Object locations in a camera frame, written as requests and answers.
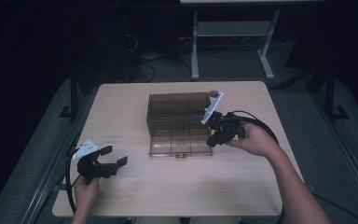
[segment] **wooden table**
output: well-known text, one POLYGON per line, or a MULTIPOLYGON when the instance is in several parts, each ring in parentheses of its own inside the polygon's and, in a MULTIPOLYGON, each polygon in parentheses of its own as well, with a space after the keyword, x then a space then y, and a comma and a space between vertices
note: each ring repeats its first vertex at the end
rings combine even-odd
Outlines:
MULTIPOLYGON (((222 91, 216 108, 245 110, 264 121, 278 137, 296 167, 296 159, 263 82, 181 82, 105 84, 97 93, 79 144, 88 138, 113 152, 99 162, 116 162, 128 156, 117 175, 100 181, 94 216, 104 217, 203 217, 277 216, 282 201, 275 175, 264 158, 243 150, 217 146, 212 156, 185 159, 151 158, 146 113, 152 93, 222 91)), ((71 168, 77 177, 77 161, 71 168)), ((66 192, 53 207, 57 217, 72 216, 66 192)))

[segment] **table leg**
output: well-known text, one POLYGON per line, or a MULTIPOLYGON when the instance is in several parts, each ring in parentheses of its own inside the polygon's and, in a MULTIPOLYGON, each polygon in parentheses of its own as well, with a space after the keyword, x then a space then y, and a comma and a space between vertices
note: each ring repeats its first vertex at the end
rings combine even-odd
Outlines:
POLYGON ((272 35, 274 34, 275 25, 278 20, 280 10, 277 9, 274 11, 274 15, 269 23, 267 33, 266 33, 266 42, 262 49, 257 50, 258 58, 260 59, 261 65, 263 66, 264 72, 266 73, 266 77, 268 79, 275 78, 274 74, 272 73, 271 67, 269 66, 269 61, 267 60, 267 50, 269 49, 269 43, 271 42, 272 35))

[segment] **forearm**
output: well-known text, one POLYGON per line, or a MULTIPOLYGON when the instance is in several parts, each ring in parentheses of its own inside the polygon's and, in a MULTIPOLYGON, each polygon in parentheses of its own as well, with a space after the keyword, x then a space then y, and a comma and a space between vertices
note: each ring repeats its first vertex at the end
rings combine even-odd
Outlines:
POLYGON ((77 208, 74 218, 72 219, 72 224, 86 224, 90 219, 91 211, 86 208, 77 208))
POLYGON ((267 159, 275 172, 289 223, 330 223, 322 207, 297 174, 286 153, 278 148, 267 159))

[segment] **wrist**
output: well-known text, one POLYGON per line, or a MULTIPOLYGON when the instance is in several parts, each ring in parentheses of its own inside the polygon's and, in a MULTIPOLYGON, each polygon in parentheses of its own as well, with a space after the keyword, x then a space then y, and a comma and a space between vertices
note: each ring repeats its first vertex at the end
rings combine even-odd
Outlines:
POLYGON ((266 155, 266 159, 269 163, 276 163, 287 158, 287 154, 279 146, 276 146, 271 149, 271 151, 266 155))

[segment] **motion capture marker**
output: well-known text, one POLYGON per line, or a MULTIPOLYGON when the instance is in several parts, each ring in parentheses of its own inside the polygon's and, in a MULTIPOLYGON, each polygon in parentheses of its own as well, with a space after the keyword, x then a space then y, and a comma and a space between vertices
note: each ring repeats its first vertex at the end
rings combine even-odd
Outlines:
POLYGON ((216 98, 219 96, 219 91, 210 91, 209 96, 211 96, 212 98, 216 98))

